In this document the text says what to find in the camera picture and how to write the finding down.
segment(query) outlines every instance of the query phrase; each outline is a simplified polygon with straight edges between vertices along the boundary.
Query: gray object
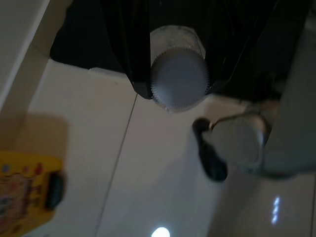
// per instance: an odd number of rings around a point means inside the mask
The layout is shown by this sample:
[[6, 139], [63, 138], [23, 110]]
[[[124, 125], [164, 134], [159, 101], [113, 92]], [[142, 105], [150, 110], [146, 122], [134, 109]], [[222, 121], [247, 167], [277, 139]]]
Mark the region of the gray object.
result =
[[287, 177], [316, 170], [316, 35], [302, 35], [280, 102], [218, 121], [204, 141], [218, 159], [248, 172]]
[[195, 50], [171, 48], [152, 65], [153, 99], [169, 112], [185, 111], [198, 104], [209, 85], [206, 62]]

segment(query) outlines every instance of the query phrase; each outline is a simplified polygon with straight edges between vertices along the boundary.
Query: yellow toy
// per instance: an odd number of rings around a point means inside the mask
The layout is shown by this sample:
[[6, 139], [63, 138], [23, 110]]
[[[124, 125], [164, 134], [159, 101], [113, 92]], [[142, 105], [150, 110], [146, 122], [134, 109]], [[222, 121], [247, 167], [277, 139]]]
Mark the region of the yellow toy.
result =
[[61, 169], [58, 158], [0, 152], [0, 237], [20, 237], [53, 217]]

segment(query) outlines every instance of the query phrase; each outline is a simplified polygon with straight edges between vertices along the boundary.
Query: white tile floor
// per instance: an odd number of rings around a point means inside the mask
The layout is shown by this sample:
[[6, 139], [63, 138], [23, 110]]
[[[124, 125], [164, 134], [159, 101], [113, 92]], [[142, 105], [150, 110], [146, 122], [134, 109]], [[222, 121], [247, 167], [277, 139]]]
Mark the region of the white tile floor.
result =
[[310, 236], [313, 175], [276, 183], [232, 171], [216, 184], [203, 173], [192, 122], [243, 109], [209, 97], [168, 114], [126, 77], [49, 61], [15, 149], [62, 158], [67, 189], [55, 218], [26, 236], [150, 237], [160, 226], [171, 237]]

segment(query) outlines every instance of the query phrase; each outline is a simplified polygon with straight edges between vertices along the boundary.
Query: tile grout line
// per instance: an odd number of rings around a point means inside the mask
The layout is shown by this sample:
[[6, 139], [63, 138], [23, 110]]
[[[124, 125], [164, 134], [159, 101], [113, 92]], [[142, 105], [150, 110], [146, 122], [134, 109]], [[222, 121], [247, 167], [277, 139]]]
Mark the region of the tile grout line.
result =
[[128, 122], [127, 122], [127, 125], [126, 125], [126, 129], [125, 129], [125, 132], [124, 132], [124, 135], [123, 135], [123, 139], [122, 139], [121, 145], [120, 145], [119, 150], [118, 150], [118, 156], [117, 156], [117, 159], [116, 159], [116, 161], [115, 161], [114, 168], [113, 168], [113, 171], [112, 171], [112, 174], [111, 174], [111, 177], [110, 177], [109, 187], [108, 187], [108, 189], [107, 189], [107, 191], [106, 191], [106, 193], [105, 193], [104, 202], [103, 202], [103, 205], [102, 205], [102, 207], [101, 207], [101, 213], [100, 213], [100, 216], [99, 216], [99, 218], [98, 218], [99, 220], [98, 220], [97, 226], [96, 226], [96, 228], [95, 228], [94, 237], [97, 237], [98, 232], [99, 232], [99, 229], [100, 229], [100, 225], [101, 225], [101, 221], [102, 221], [103, 212], [104, 212], [104, 210], [105, 210], [105, 206], [106, 206], [106, 203], [107, 203], [109, 194], [110, 194], [110, 189], [111, 189], [111, 187], [112, 187], [112, 183], [113, 183], [113, 180], [114, 180], [114, 175], [115, 175], [115, 172], [116, 172], [118, 163], [119, 163], [119, 157], [120, 157], [120, 154], [121, 154], [122, 149], [123, 149], [123, 144], [124, 144], [125, 137], [126, 137], [126, 134], [127, 134], [127, 131], [128, 131], [128, 127], [129, 127], [130, 120], [131, 120], [131, 118], [132, 118], [132, 114], [133, 114], [133, 111], [134, 111], [136, 99], [137, 99], [137, 94], [136, 94], [136, 96], [135, 96], [135, 100], [134, 100], [134, 103], [133, 103], [133, 106], [132, 106], [132, 110], [131, 110], [130, 115], [129, 115], [129, 118], [128, 118]]
[[314, 176], [314, 193], [313, 193], [313, 200], [312, 200], [312, 216], [311, 216], [310, 237], [313, 237], [313, 233], [314, 233], [315, 197], [316, 197], [316, 175]]

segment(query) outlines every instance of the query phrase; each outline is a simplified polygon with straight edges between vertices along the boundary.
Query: yellow object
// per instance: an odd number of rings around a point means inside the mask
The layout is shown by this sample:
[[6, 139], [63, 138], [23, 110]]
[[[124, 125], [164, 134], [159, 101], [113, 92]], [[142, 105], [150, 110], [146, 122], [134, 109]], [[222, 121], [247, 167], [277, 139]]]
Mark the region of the yellow object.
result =
[[20, 237], [53, 217], [47, 198], [61, 169], [58, 158], [0, 152], [0, 237]]

